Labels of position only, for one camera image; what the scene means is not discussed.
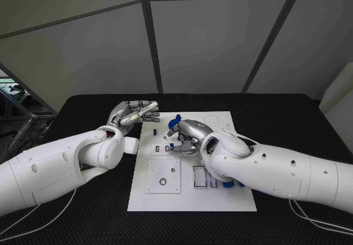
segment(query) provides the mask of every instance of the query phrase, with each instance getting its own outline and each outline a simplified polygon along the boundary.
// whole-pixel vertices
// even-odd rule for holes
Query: black table
[[[47,142],[106,125],[121,101],[157,100],[162,112],[231,111],[240,134],[263,144],[353,163],[353,155],[316,103],[302,94],[110,94],[70,98]],[[140,137],[142,124],[129,136]],[[136,156],[124,155],[114,170],[78,189],[59,219],[13,244],[353,244],[353,236],[319,229],[293,213],[289,200],[254,191],[258,212],[127,212]],[[72,193],[47,203],[2,238],[47,224]],[[312,218],[353,228],[353,215],[302,203]],[[8,227],[29,212],[6,215]]]

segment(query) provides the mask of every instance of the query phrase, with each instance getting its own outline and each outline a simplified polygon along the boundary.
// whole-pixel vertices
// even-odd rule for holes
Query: rectangular slot
[[[193,187],[208,187],[205,166],[193,166]]]
[[[217,181],[217,178],[209,174],[209,185],[212,188],[217,188],[218,187],[218,181]]]

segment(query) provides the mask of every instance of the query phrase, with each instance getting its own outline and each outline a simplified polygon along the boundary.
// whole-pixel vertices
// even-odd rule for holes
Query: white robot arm
[[[159,122],[157,102],[121,102],[108,125],[25,151],[0,165],[0,216],[57,199],[113,169],[123,154],[137,154],[133,124]],[[81,171],[81,164],[94,168]]]
[[[238,134],[228,130],[214,132],[198,121],[180,121],[169,136],[175,132],[201,149],[205,167],[222,182],[237,179],[276,197],[322,203],[353,213],[353,165],[276,146],[248,146]],[[183,152],[180,149],[185,150],[182,146],[170,148],[173,152]]]

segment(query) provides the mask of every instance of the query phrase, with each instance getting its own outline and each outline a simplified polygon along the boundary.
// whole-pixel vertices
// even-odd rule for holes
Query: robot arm
[[[159,122],[157,102],[123,102],[108,125],[25,151],[0,165],[0,216],[57,199],[137,154],[139,139],[124,137],[134,123]],[[81,171],[81,164],[94,168]]]
[[[276,146],[248,146],[227,130],[209,133],[198,148],[202,163],[222,182],[237,179],[268,195],[353,213],[353,165]]]

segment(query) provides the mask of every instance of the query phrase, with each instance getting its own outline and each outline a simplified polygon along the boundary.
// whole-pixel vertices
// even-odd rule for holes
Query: metal stand
[[[10,142],[10,145],[9,145],[9,152],[12,151],[13,149],[13,146],[16,144],[16,140],[22,137],[22,135],[26,133],[31,125],[36,122],[38,118],[39,117],[52,117],[54,115],[41,115],[38,116],[36,114],[34,114],[25,107],[23,105],[12,98],[12,96],[9,96],[9,94],[0,89],[0,94],[6,100],[6,103],[10,103],[18,109],[19,111],[25,114],[25,118],[26,118],[26,123],[25,125],[22,126],[15,138],[13,138],[13,141]],[[13,118],[10,117],[10,112],[6,111],[6,120],[12,120]],[[8,158],[10,157],[8,151],[3,153],[2,157],[0,157],[0,164],[8,160]]]

